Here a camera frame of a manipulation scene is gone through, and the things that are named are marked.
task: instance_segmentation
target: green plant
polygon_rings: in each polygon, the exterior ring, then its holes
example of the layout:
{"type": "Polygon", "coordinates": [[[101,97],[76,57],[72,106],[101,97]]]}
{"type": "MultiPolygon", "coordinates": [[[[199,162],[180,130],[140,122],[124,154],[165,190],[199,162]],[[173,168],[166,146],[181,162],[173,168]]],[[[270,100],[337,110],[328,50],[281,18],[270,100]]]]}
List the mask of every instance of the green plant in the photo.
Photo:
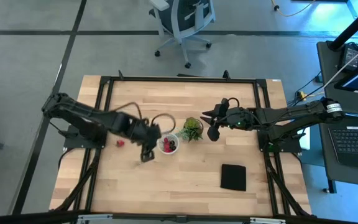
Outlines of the green plant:
{"type": "Polygon", "coordinates": [[[179,132],[179,137],[183,140],[191,141],[191,140],[199,140],[202,139],[204,127],[201,121],[195,118],[187,118],[183,129],[179,132]]]}

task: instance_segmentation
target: chair armrest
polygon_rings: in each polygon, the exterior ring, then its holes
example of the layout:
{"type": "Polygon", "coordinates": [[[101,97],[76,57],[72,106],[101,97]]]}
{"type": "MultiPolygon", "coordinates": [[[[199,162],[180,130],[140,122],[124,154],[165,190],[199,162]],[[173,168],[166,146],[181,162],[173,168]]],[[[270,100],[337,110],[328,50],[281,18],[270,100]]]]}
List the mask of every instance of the chair armrest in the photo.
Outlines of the chair armrest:
{"type": "Polygon", "coordinates": [[[164,11],[169,8],[169,4],[165,0],[150,0],[150,3],[159,11],[164,11]]]}

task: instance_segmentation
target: gray office chair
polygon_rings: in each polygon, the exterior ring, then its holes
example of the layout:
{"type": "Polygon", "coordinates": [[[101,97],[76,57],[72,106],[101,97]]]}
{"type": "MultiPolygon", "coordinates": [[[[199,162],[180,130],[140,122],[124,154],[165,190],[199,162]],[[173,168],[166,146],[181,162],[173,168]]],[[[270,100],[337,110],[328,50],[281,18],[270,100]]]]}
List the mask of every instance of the gray office chair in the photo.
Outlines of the gray office chair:
{"type": "Polygon", "coordinates": [[[164,37],[164,31],[173,36],[165,41],[154,55],[159,57],[162,48],[172,45],[176,41],[181,45],[185,56],[185,67],[190,68],[186,40],[204,42],[207,49],[212,45],[209,40],[194,36],[210,22],[216,20],[212,0],[150,0],[150,2],[154,8],[149,11],[149,14],[158,20],[160,38],[164,37]]]}

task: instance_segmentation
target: wooden table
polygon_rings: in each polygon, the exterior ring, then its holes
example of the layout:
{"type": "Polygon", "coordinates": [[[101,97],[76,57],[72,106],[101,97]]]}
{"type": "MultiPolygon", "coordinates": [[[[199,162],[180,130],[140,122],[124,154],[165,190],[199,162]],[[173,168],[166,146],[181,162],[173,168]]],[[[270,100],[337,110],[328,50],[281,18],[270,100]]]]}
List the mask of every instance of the wooden table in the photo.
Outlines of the wooden table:
{"type": "MultiPolygon", "coordinates": [[[[100,76],[84,76],[79,102],[94,106],[99,80],[100,76]]],[[[267,85],[272,108],[285,107],[281,81],[267,80],[267,85]]],[[[211,110],[222,98],[230,97],[238,98],[244,108],[255,107],[250,84],[116,81],[110,109],[135,101],[143,117],[151,119],[159,113],[170,113],[175,117],[177,127],[183,127],[186,118],[198,118],[202,111],[211,110]]],[[[124,111],[137,116],[134,107],[124,111]]],[[[159,118],[156,122],[162,130],[172,127],[169,119],[159,118]]],[[[117,148],[114,143],[118,137],[108,134],[101,154],[91,210],[106,213],[271,216],[267,175],[256,131],[228,128],[219,131],[221,136],[217,142],[208,139],[205,129],[203,140],[182,141],[174,155],[165,155],[155,149],[155,159],[144,164],[139,158],[140,147],[126,141],[124,147],[117,148]],[[222,164],[247,167],[246,192],[219,187],[222,164]]],[[[75,149],[62,160],[50,208],[59,206],[76,185],[83,155],[84,149],[75,149]]],[[[310,213],[299,161],[289,153],[281,153],[281,160],[287,188],[310,213]]],[[[87,192],[86,186],[81,208],[84,207],[87,192]]],[[[277,186],[276,195],[282,212],[277,186]]]]}

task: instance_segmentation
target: white bowl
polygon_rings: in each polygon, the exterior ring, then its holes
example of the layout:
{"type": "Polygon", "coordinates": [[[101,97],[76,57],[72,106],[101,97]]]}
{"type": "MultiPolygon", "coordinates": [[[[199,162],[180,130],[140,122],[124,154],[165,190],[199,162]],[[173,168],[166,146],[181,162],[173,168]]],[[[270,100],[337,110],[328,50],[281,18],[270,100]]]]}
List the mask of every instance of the white bowl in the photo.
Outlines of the white bowl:
{"type": "Polygon", "coordinates": [[[166,135],[163,135],[159,140],[158,140],[158,148],[160,149],[160,151],[166,155],[172,155],[174,154],[175,152],[177,152],[179,150],[179,138],[178,136],[174,135],[174,134],[166,134],[166,135]],[[164,151],[164,139],[165,138],[168,138],[168,141],[174,141],[175,142],[175,145],[176,145],[176,149],[172,152],[165,152],[164,151]]]}

